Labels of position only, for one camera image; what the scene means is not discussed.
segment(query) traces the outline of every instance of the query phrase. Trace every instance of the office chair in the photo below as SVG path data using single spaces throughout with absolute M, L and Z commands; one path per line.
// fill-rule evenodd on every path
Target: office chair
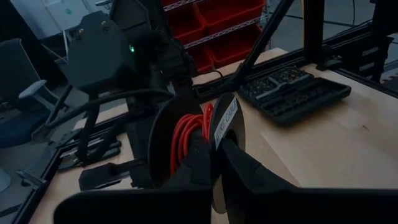
M 21 113 L 0 125 L 0 148 L 32 140 L 35 130 L 54 119 L 72 87 L 60 98 L 47 89 L 30 62 L 21 39 L 0 43 L 0 95 Z

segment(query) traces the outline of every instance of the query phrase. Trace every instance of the black metal frame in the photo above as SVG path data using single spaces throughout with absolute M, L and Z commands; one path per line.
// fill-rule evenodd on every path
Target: black metal frame
M 200 103 L 217 98 L 223 93 L 236 91 L 240 85 L 259 77 L 270 75 L 281 68 L 288 66 L 302 67 L 310 63 L 319 63 L 321 59 L 327 56 L 322 51 L 322 45 L 329 46 L 329 54 L 338 54 L 338 52 L 349 48 L 352 43 L 369 38 L 374 34 L 387 35 L 398 32 L 398 26 L 391 24 L 394 21 L 391 23 L 386 21 L 386 19 L 391 18 L 391 16 L 386 16 L 383 13 L 386 8 L 389 12 L 392 12 L 392 9 L 396 8 L 388 7 L 387 2 L 394 1 L 378 0 L 374 12 L 375 22 L 352 28 L 332 38 L 322 40 L 324 0 L 305 0 L 305 48 L 254 65 L 254 62 L 265 48 L 292 2 L 293 0 L 281 1 L 272 14 L 270 21 L 265 26 L 251 53 L 233 75 L 219 78 L 206 84 L 192 86 L 193 94 Z M 357 74 L 338 68 L 335 71 L 363 85 L 370 86 L 371 88 L 375 88 L 385 94 L 398 98 L 398 93 Z M 97 124 L 93 131 L 94 134 L 92 134 L 90 138 L 97 138 L 109 131 L 122 116 L 124 116 L 124 114 Z M 32 190 L 25 202 L 21 204 L 12 223 L 29 222 L 61 163 L 60 155 L 77 146 L 80 131 L 80 129 L 72 131 L 64 135 L 61 141 L 49 144 L 44 150 L 42 158 L 36 162 L 34 166 L 26 172 L 19 172 L 24 182 L 30 185 Z

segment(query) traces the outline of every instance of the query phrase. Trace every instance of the wooden workbench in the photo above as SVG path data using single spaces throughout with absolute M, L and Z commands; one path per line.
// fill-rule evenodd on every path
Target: wooden workbench
M 261 54 L 258 62 L 284 54 L 273 49 Z M 219 69 L 223 74 L 236 70 L 239 62 Z M 398 99 L 364 86 L 335 72 L 321 72 L 314 65 L 305 70 L 352 87 L 341 102 L 317 111 L 289 128 L 280 128 L 239 98 L 246 128 L 246 152 L 285 180 L 302 187 L 356 187 L 398 189 Z M 205 83 L 218 78 L 210 73 L 194 78 Z M 100 114 L 98 121 L 127 111 L 121 105 Z M 84 121 L 76 124 L 82 127 Z M 126 134 L 119 136 L 122 153 L 104 162 L 122 163 L 133 159 Z M 52 223 L 55 207 L 78 193 L 83 168 L 56 174 L 31 223 Z M 107 189 L 130 189 L 131 180 Z M 214 223 L 226 223 L 226 215 L 212 216 Z

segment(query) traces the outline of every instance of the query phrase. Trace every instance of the white label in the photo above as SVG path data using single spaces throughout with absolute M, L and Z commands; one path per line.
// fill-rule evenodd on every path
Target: white label
M 231 124 L 231 121 L 234 118 L 237 111 L 238 111 L 238 100 L 235 97 L 232 100 L 231 104 L 229 104 L 228 108 L 226 109 L 214 133 L 214 137 L 216 139 L 216 150 L 218 149 L 218 146 L 220 145 L 220 142 L 224 137 L 224 134 L 228 129 L 229 124 Z
M 379 47 L 374 47 L 372 49 L 365 50 L 364 52 L 362 52 L 362 56 L 367 56 L 368 54 L 377 52 L 378 50 L 379 50 Z
M 366 69 L 371 68 L 371 67 L 373 67 L 373 66 L 374 66 L 374 62 L 369 63 L 369 64 L 367 64 L 367 65 L 364 65 L 364 66 L 360 67 L 360 68 L 359 68 L 359 71 L 362 72 L 363 70 L 366 70 Z

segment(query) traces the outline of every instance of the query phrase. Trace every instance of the storage shelf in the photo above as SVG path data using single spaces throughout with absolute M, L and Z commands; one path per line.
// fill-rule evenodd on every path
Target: storage shelf
M 113 0 L 99 1 L 99 2 L 96 2 L 95 5 L 96 6 L 111 6 L 112 1 Z M 171 5 L 165 6 L 165 7 L 163 7 L 163 9 L 164 9 L 165 12 L 167 12 L 167 11 L 170 11 L 172 9 L 178 8 L 180 6 L 189 4 L 189 3 L 200 2 L 200 1 L 202 1 L 202 0 L 183 0 L 183 1 L 179 1 L 179 2 L 173 3 Z
M 204 38 L 202 38 L 202 39 L 196 40 L 196 41 L 191 42 L 191 43 L 189 43 L 189 44 L 185 44 L 184 47 L 185 47 L 186 49 L 188 49 L 188 48 L 193 47 L 193 46 L 195 46 L 195 45 L 198 45 L 198 44 L 207 42 L 207 41 L 209 41 L 209 40 L 211 40 L 211 39 L 214 39 L 214 38 L 217 38 L 217 37 L 219 37 L 219 36 L 228 34 L 228 33 L 232 32 L 232 31 L 236 31 L 236 30 L 238 30 L 238 29 L 240 29 L 240 28 L 247 27 L 247 26 L 249 26 L 249 25 L 251 25 L 251 24 L 256 24 L 256 23 L 258 23 L 261 19 L 265 19 L 265 18 L 266 18 L 266 15 L 263 15 L 263 16 L 260 16 L 260 17 L 255 18 L 255 19 L 252 19 L 252 20 L 250 20 L 250 21 L 243 22 L 243 23 L 238 24 L 238 25 L 236 25 L 236 26 L 233 26 L 233 27 L 230 27 L 230 28 L 228 28 L 228 29 L 222 30 L 222 31 L 220 31 L 220 32 L 218 32 L 218 33 L 209 35 L 209 36 L 207 36 L 207 37 L 204 37 Z

